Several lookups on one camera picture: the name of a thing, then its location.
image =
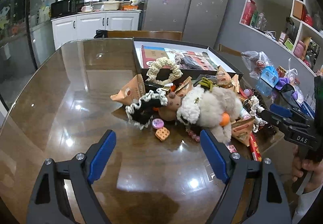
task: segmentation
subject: person's sleeve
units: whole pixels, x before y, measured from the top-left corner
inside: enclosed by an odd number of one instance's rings
[[[318,194],[322,188],[322,185],[320,185],[316,190],[313,190],[312,192],[302,194],[299,196],[298,206],[295,210],[292,224],[297,224],[302,219],[302,217],[304,217],[304,215],[309,210],[309,208],[313,204],[314,200],[318,196]]]

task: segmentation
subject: orange basket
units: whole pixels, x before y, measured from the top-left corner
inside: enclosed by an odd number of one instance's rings
[[[122,10],[137,10],[138,6],[133,6],[133,5],[123,5]]]

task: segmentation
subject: white mug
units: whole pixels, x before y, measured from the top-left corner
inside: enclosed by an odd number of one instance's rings
[[[90,5],[83,6],[83,7],[81,8],[81,11],[82,11],[82,12],[90,12],[90,11],[92,11],[92,10],[93,10],[93,7],[92,7],[92,6],[90,6]]]

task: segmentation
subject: purple round token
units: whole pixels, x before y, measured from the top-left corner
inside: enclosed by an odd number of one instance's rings
[[[152,121],[151,124],[154,129],[160,129],[164,126],[164,121],[160,118],[156,118]]]

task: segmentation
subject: blue gripper pad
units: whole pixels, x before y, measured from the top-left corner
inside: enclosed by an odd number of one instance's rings
[[[227,184],[229,181],[227,164],[213,141],[210,139],[211,137],[213,136],[209,136],[205,130],[202,130],[200,134],[201,147],[206,154],[216,177],[219,180],[222,180],[224,184]]]
[[[88,174],[88,183],[90,185],[92,185],[94,181],[98,180],[101,177],[104,167],[107,164],[112,151],[114,150],[114,147],[116,146],[116,140],[116,133],[111,131],[109,136],[103,142],[102,146],[92,159]]]
[[[270,105],[270,111],[272,111],[273,113],[280,115],[282,117],[286,117],[286,118],[292,117],[292,115],[293,115],[292,112],[290,110],[288,110],[287,108],[282,107],[280,105],[276,105],[276,104]]]

